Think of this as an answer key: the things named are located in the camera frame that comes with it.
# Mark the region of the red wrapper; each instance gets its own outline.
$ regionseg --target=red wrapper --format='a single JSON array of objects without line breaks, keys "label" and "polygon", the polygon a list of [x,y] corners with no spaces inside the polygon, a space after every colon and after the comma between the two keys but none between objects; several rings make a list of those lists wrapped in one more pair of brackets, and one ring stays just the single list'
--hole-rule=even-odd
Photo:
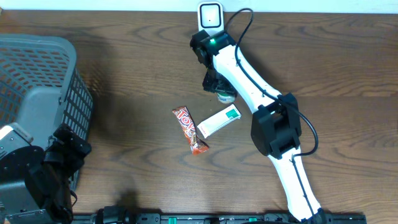
[{"label": "red wrapper", "polygon": [[199,139],[195,124],[193,123],[192,117],[186,106],[181,106],[173,110],[173,114],[177,117],[182,131],[185,133],[185,137],[191,146],[192,154],[197,155],[209,150],[206,143]]}]

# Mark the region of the wood grain surface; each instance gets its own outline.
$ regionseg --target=wood grain surface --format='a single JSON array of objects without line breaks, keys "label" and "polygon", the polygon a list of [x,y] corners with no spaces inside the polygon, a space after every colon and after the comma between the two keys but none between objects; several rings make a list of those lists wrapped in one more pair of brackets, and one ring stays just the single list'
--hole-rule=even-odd
[{"label": "wood grain surface", "polygon": [[[396,223],[398,16],[254,17],[241,47],[267,82],[297,96],[316,127],[319,150],[303,160],[322,207]],[[248,18],[234,20],[233,37]],[[75,212],[114,204],[173,213],[287,210],[273,165],[251,141],[241,98],[242,118],[206,139],[207,153],[191,155],[171,110],[186,105],[198,124],[225,108],[202,90],[206,70],[189,48],[196,30],[190,12],[3,12],[1,33],[68,39],[95,98],[93,152]],[[313,138],[302,127],[306,151]]]}]

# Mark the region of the gray basket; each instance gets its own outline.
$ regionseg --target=gray basket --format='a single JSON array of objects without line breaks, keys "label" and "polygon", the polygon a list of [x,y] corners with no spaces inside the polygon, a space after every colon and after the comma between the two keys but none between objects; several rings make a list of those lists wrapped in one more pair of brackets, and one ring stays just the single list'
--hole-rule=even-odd
[{"label": "gray basket", "polygon": [[[0,126],[19,123],[46,149],[65,123],[87,140],[93,99],[76,69],[76,51],[59,37],[0,35]],[[78,172],[71,183],[76,188]]]}]

